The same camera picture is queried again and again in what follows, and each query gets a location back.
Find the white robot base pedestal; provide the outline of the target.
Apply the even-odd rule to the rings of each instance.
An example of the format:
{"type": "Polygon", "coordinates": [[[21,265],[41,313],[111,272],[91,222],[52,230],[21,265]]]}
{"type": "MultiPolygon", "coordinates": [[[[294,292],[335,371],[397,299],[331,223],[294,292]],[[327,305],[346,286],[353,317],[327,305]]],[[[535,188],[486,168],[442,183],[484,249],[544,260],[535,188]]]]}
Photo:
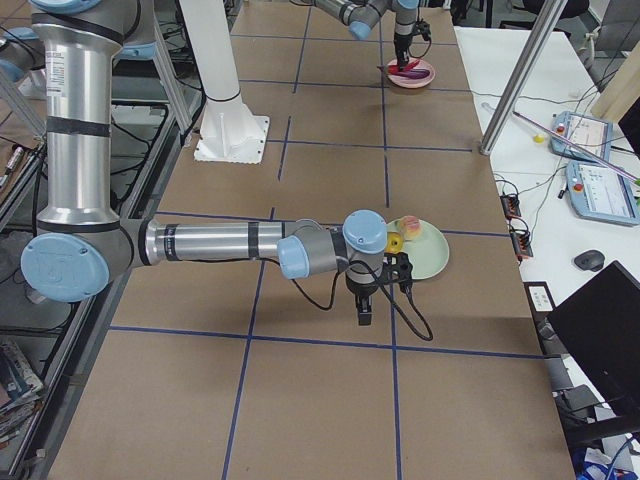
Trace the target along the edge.
{"type": "Polygon", "coordinates": [[[244,103],[222,1],[180,3],[206,99],[194,158],[207,162],[261,162],[270,119],[244,103]]]}

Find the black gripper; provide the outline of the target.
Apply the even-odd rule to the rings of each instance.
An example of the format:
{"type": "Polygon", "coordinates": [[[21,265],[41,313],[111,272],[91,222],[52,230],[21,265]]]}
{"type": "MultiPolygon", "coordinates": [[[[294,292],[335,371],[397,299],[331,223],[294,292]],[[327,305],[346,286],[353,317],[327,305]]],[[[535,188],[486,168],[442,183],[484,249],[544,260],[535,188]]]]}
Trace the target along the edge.
{"type": "Polygon", "coordinates": [[[358,272],[347,272],[345,281],[348,290],[355,295],[358,325],[370,326],[373,316],[370,296],[378,290],[378,283],[371,274],[358,272]]]}
{"type": "Polygon", "coordinates": [[[408,65],[409,49],[412,44],[412,33],[394,33],[394,49],[396,55],[396,70],[403,71],[408,65]]]}

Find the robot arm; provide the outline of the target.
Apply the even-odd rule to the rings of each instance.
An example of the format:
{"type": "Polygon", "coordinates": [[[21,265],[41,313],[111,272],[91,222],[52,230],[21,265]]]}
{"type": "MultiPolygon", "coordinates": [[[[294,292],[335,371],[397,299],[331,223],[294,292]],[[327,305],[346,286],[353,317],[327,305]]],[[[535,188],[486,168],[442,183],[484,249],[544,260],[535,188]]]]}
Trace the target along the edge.
{"type": "Polygon", "coordinates": [[[43,296],[80,302],[125,272],[167,262],[268,261],[289,280],[324,272],[344,278],[360,324],[382,286],[386,222],[371,210],[338,227],[289,222],[163,224],[155,217],[169,172],[156,168],[141,213],[111,205],[112,70],[116,56],[158,29],[150,1],[36,1],[32,26],[46,68],[46,207],[21,255],[27,283],[43,296]]]}
{"type": "Polygon", "coordinates": [[[316,7],[348,28],[350,34],[357,40],[365,40],[373,28],[381,21],[387,12],[395,14],[394,49],[396,65],[399,71],[407,69],[410,63],[410,47],[418,28],[419,9],[418,0],[371,0],[371,1],[343,1],[343,0],[313,0],[294,1],[298,6],[316,7]]]}

